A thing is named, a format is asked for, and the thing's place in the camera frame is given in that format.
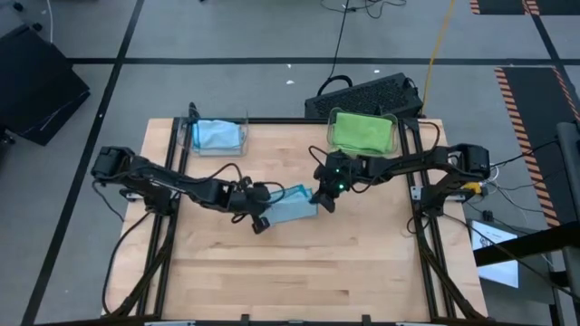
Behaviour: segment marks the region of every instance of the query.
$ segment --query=black floor stripe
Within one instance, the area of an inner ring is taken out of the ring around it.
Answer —
[[[89,167],[91,161],[91,156],[94,151],[94,146],[96,144],[97,138],[99,137],[99,132],[101,130],[102,122],[109,108],[109,103],[111,102],[111,96],[115,90],[117,80],[119,79],[119,74],[121,72],[122,61],[127,55],[127,50],[129,50],[129,44],[131,43],[131,37],[135,32],[135,26],[139,20],[139,15],[143,7],[144,0],[138,0],[133,13],[131,15],[127,30],[123,37],[119,53],[115,59],[115,64],[112,68],[111,76],[109,77],[109,82],[105,88],[102,95],[101,104],[95,115],[94,122],[92,123],[91,131],[89,133],[89,138],[82,151],[81,160],[79,166],[74,174],[74,179],[72,180],[71,188],[64,202],[63,211],[59,218],[58,224],[56,225],[56,230],[54,231],[53,239],[48,247],[48,252],[44,258],[43,266],[41,267],[40,274],[34,285],[33,292],[31,294],[28,305],[24,312],[22,318],[22,325],[33,325],[40,309],[40,305],[43,301],[44,293],[46,287],[53,273],[53,268],[56,263],[56,258],[63,244],[64,236],[66,234],[66,229],[68,228],[69,222],[71,221],[71,216],[73,215],[74,205],[76,204],[77,197],[79,196],[79,191],[81,190],[82,181]]]
[[[536,0],[542,15],[578,15],[580,1],[578,0]]]
[[[578,99],[577,91],[575,89],[574,84],[570,80],[568,72],[566,71],[565,68],[565,65],[571,64],[566,63],[566,60],[560,59],[556,47],[554,46],[554,43],[550,39],[550,35],[548,34],[547,29],[544,26],[544,23],[542,22],[540,16],[532,15],[532,20],[534,21],[534,25],[536,26],[537,32],[540,34],[540,37],[542,38],[542,42],[544,43],[544,46],[546,47],[548,54],[550,55],[550,59],[554,61],[554,66],[562,75],[565,86],[570,91],[570,95],[572,96],[572,100],[574,101],[575,106],[577,108],[580,108],[580,100]]]
[[[575,119],[552,68],[515,67],[503,70],[532,148],[554,140],[558,122]],[[535,157],[544,177],[564,168],[557,145],[538,150]],[[553,205],[553,208],[546,208],[556,211],[561,223],[575,220],[575,216],[570,216],[575,209],[566,174],[555,174],[543,182]]]
[[[115,58],[68,58],[72,64],[115,64]]]
[[[526,0],[478,0],[479,14],[525,14]],[[578,0],[535,0],[541,15],[579,15]],[[527,3],[530,11],[532,4]]]
[[[478,0],[478,4],[479,14],[524,14],[526,12],[522,0]]]

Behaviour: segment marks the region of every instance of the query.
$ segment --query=black metal frame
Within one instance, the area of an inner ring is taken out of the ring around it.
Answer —
[[[545,254],[564,249],[567,246],[580,246],[580,223],[570,222],[530,235],[501,243],[502,248],[517,258],[534,254]],[[477,266],[502,263],[513,260],[510,256],[491,245],[473,252]]]
[[[225,120],[234,121],[234,122],[242,122],[243,121],[243,119],[225,119]],[[320,125],[320,124],[327,124],[328,120],[324,119],[324,118],[313,118],[313,119],[304,119],[304,118],[251,118],[251,119],[249,119],[249,123],[251,123],[251,124],[319,124]],[[166,168],[171,168],[172,163],[173,163],[173,159],[174,159],[174,155],[175,155],[175,147],[177,144],[178,127],[179,127],[179,119],[175,118],[173,120],[173,124],[171,127],[171,135],[169,138],[168,155],[166,157],[166,162],[165,162]],[[402,154],[403,155],[411,154],[410,149],[409,149],[409,142],[408,142],[408,138],[407,138],[407,133],[406,133],[407,128],[409,130],[411,130],[411,133],[413,136],[413,142],[414,142],[414,146],[415,146],[415,151],[418,153],[421,153],[423,151],[423,146],[422,146],[421,134],[420,134],[418,122],[416,120],[402,120],[399,123],[399,134],[401,137]],[[187,158],[188,158],[188,153],[189,153],[187,148],[188,148],[188,146],[186,145],[183,147],[183,149],[181,151],[181,158],[179,161],[179,172],[180,173],[185,172],[185,166],[187,164]],[[422,185],[428,185],[430,183],[429,176],[428,176],[427,172],[421,172],[420,178],[421,178]],[[409,184],[409,191],[411,192],[411,187],[415,186],[415,178],[412,174],[407,175],[407,182]],[[419,215],[421,213],[420,207],[415,205],[412,201],[411,201],[411,204],[412,204],[413,215],[415,217],[419,217]],[[169,222],[176,224],[178,214],[179,214],[179,211],[176,211],[176,213],[173,216],[170,216]],[[153,227],[151,230],[151,239],[150,239],[149,249],[148,249],[148,253],[147,253],[147,262],[145,265],[146,268],[150,266],[150,262],[152,261],[153,257],[155,256],[155,253],[157,251],[157,247],[158,247],[159,239],[160,239],[162,219],[163,219],[162,216],[155,216],[155,221],[154,221],[154,224],[153,224]],[[420,232],[422,233],[421,219],[420,218],[415,218],[415,227],[417,230],[420,230]],[[443,266],[444,270],[447,271],[446,264],[445,264],[445,257],[444,257],[444,253],[443,253],[443,245],[441,242],[441,237],[440,237],[440,232],[439,232],[439,226],[438,226],[436,219],[431,221],[430,230],[431,230],[431,238],[432,238],[435,254],[438,257],[438,262],[441,264],[441,266]],[[171,241],[173,241],[174,235],[166,235],[166,236],[171,236],[171,238],[172,238]],[[170,260],[171,260],[171,254],[169,252],[167,260],[163,263],[163,265],[161,267],[161,273],[159,276],[159,284],[158,284],[158,292],[157,292],[156,300],[154,303],[155,308],[153,311],[153,315],[157,316],[158,318],[161,318],[162,312],[163,312],[163,303],[165,301],[165,293],[167,291],[167,283],[169,280]],[[420,257],[420,264],[421,264],[421,271],[423,274],[423,281],[424,281],[424,285],[425,285],[425,293],[427,296],[429,315],[430,315],[430,319],[434,320],[434,319],[439,317],[439,314],[438,314],[438,309],[437,309],[437,302],[436,302],[436,298],[435,298],[435,289],[433,286],[430,267],[429,267],[429,264],[427,263],[427,261],[422,256]],[[455,318],[456,317],[455,306],[453,304],[451,296],[445,288],[442,288],[442,291],[443,291],[443,298],[445,300],[445,310],[446,310],[447,316],[451,317],[451,318]],[[138,316],[145,316],[148,295],[149,295],[149,289],[144,291],[143,295],[140,297],[139,305],[138,305],[138,309],[137,309]],[[246,315],[242,315],[241,321],[246,318],[245,316]],[[388,324],[388,325],[392,325],[392,323],[372,322],[371,316],[365,315],[365,316],[362,316],[362,319],[366,320],[366,322],[364,322],[363,324],[368,324],[368,325],[378,325],[378,324],[387,325]],[[238,325],[241,321],[228,321],[227,323],[234,322],[236,325]],[[220,324],[224,324],[224,321],[215,321],[215,322],[218,322]],[[332,323],[319,323],[319,322],[317,322],[316,324],[335,325],[337,323],[336,322],[332,322]],[[348,325],[348,324],[360,325],[359,322],[354,322],[354,323],[352,323],[352,322],[340,322],[340,324],[341,325]]]
[[[171,136],[169,139],[169,147],[168,147],[168,155],[166,157],[165,166],[171,167],[175,150],[177,144],[177,136],[178,136],[178,122],[179,118],[175,118],[173,120],[173,125],[171,128]],[[229,121],[245,121],[243,119],[225,119]],[[252,124],[327,124],[326,119],[304,119],[304,118],[251,118],[249,119],[249,123]],[[409,141],[407,137],[407,129],[411,131],[413,136],[413,143],[416,149],[416,152],[422,152],[422,141],[421,141],[421,134],[419,124],[416,120],[402,120],[399,122],[399,134],[401,137],[401,149],[403,155],[411,154],[409,149]],[[189,154],[189,145],[185,144],[183,149],[181,150],[181,157],[179,160],[179,169],[178,172],[184,173],[185,167],[187,165],[187,159]],[[424,231],[421,225],[421,208],[416,205],[415,202],[411,199],[411,187],[415,186],[415,177],[413,174],[408,174],[407,182],[409,184],[409,191],[410,191],[410,201],[412,207],[412,214],[415,221],[415,228],[417,230],[417,239],[418,242],[420,240],[424,241]],[[420,173],[421,183],[422,185],[429,184],[429,176],[427,172]],[[179,200],[180,198],[176,198],[177,207],[179,207]],[[179,211],[176,210],[175,214],[169,217],[169,225],[176,225],[178,221]],[[152,257],[155,256],[155,252],[157,251],[157,246],[159,244],[160,239],[160,232],[161,232],[161,224],[162,224],[162,217],[157,217],[154,221],[152,231],[151,231],[151,239],[150,239],[150,246],[148,250],[146,268],[150,266],[152,261]],[[166,236],[171,237],[171,244],[170,247],[173,246],[173,241],[175,238],[175,230],[176,227],[168,227],[168,230],[172,230],[173,234]],[[437,256],[438,263],[444,268],[446,271],[446,264],[445,264],[445,257],[443,253],[443,245],[441,242],[439,226],[437,224],[437,219],[430,220],[430,230],[431,230],[431,239],[433,242],[433,248],[435,255]],[[487,251],[491,251],[490,247],[484,248]],[[480,252],[477,255],[491,255],[493,259],[488,258],[486,262],[488,264],[493,264],[492,261],[500,261],[501,259],[505,258],[500,256],[497,252],[490,252],[487,251]],[[145,314],[146,305],[147,305],[147,296],[149,295],[149,289],[143,292],[140,297],[138,309],[136,311],[136,316],[125,316],[125,317],[105,317],[98,320],[88,320],[88,321],[68,321],[68,322],[58,322],[58,323],[50,323],[45,325],[59,325],[59,326],[101,326],[101,325],[143,325],[145,322],[152,322],[152,321],[163,321],[161,319],[162,312],[163,312],[163,304],[165,301],[166,291],[167,291],[167,283],[169,280],[169,265],[171,260],[171,251],[169,250],[169,254],[165,262],[161,267],[161,272],[159,276],[159,284],[158,284],[158,291],[156,295],[156,300],[154,303],[154,312],[152,315]],[[444,324],[444,325],[520,325],[515,323],[507,323],[507,322],[497,322],[492,320],[481,321],[481,320],[466,320],[466,319],[459,319],[456,317],[455,314],[455,306],[453,300],[448,293],[448,291],[442,287],[443,298],[445,302],[445,310],[447,313],[447,317],[441,317],[438,314],[437,309],[437,299],[435,297],[435,288],[433,286],[431,270],[429,264],[426,262],[425,258],[420,255],[420,265],[421,271],[423,274],[423,281],[425,286],[425,294],[427,297],[427,304],[429,309],[430,315],[430,322]],[[313,325],[313,326],[323,326],[323,325],[343,325],[343,326],[371,326],[371,325],[396,325],[396,322],[375,322],[371,320],[371,316],[369,315],[362,315],[361,321],[251,321],[250,316],[247,314],[242,314],[240,316],[239,321],[195,321],[195,325],[207,325],[207,326],[214,326],[214,325],[240,325],[240,326],[280,326],[280,325]]]

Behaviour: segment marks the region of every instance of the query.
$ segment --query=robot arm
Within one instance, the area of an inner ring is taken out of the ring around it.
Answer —
[[[256,234],[269,227],[267,219],[259,216],[269,208],[270,193],[263,183],[252,183],[249,177],[239,181],[188,177],[119,147],[101,148],[91,175],[95,182],[123,185],[141,195],[146,210],[155,214],[170,215],[177,192],[207,209],[252,216]]]
[[[314,178],[320,181],[312,203],[320,204],[329,212],[334,211],[334,200],[344,191],[361,193],[353,186],[366,184],[367,188],[380,185],[402,174],[438,169],[447,175],[436,185],[420,189],[417,198],[423,212],[440,216],[445,198],[451,195],[466,195],[472,192],[461,189],[468,182],[479,182],[489,178],[489,153],[477,145],[458,144],[452,147],[437,146],[424,153],[398,158],[377,158],[346,155],[341,150],[328,154],[325,165],[319,165]]]

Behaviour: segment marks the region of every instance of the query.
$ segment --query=wooden table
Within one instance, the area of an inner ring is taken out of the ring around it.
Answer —
[[[441,121],[432,121],[442,131]],[[163,165],[170,128],[170,119],[150,120],[141,155]],[[435,129],[421,125],[420,134],[429,149]],[[327,148],[325,125],[253,124],[246,156],[190,155],[187,174],[205,177],[231,161],[255,181],[275,180],[286,187],[303,183],[316,189],[309,145]],[[431,182],[442,176],[430,171]],[[237,179],[233,169],[219,177]],[[458,203],[447,203],[445,212],[464,218]],[[143,213],[142,203],[129,204],[123,232]],[[252,232],[250,218],[233,225],[230,217],[186,197],[181,200],[163,319],[237,321],[248,313],[253,321],[360,321],[362,314],[370,314],[373,321],[429,320],[416,240],[405,229],[411,217],[405,176],[363,195],[342,194],[333,214],[321,208],[318,217],[274,225],[261,235]],[[112,309],[141,277],[152,220],[130,234],[117,254],[107,292]],[[487,314],[468,230],[447,218],[439,223],[449,276]],[[435,274],[433,279],[439,315],[444,316],[439,280]],[[156,287],[153,281],[149,312]]]

